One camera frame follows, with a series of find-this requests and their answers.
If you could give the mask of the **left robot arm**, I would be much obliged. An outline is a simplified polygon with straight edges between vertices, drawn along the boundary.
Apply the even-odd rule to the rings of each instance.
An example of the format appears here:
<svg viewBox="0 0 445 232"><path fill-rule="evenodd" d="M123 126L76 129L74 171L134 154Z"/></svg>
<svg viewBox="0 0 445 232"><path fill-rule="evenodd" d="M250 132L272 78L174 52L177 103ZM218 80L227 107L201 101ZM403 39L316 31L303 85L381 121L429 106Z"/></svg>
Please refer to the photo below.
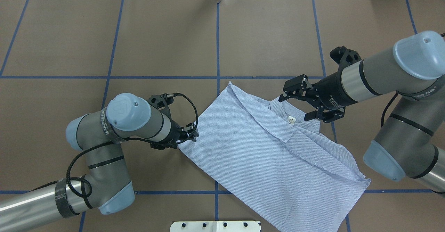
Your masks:
<svg viewBox="0 0 445 232"><path fill-rule="evenodd" d="M1 202L1 231L22 232L69 219L98 208L117 213L135 200L121 144L146 142L151 148L174 148L199 136L195 120L175 122L169 105L184 94L152 95L148 100L130 93L117 95L100 111L71 121L66 140L80 153L65 177Z"/></svg>

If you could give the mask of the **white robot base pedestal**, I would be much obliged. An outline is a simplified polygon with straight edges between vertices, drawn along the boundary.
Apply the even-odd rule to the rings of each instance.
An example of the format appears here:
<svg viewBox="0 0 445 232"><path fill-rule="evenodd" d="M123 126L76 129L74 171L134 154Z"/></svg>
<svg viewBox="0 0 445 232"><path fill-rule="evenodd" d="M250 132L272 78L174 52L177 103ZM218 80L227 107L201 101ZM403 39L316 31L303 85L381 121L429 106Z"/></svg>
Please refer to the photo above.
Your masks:
<svg viewBox="0 0 445 232"><path fill-rule="evenodd" d="M262 232L260 221L177 221L170 232Z"/></svg>

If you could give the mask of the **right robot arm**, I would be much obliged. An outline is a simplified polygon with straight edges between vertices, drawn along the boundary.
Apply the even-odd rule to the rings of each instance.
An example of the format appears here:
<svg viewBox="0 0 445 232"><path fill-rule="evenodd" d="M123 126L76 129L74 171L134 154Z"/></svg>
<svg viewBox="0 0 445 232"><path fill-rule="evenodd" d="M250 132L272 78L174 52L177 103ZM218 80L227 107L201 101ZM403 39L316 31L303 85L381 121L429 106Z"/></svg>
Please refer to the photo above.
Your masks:
<svg viewBox="0 0 445 232"><path fill-rule="evenodd" d="M444 150L431 143L444 122L444 34L423 31L367 58L345 46L332 49L338 71L311 84L302 74L287 80L278 100L297 99L315 109L305 121L331 123L347 106L395 93L399 102L371 141L363 161L398 182L416 180L444 196Z"/></svg>

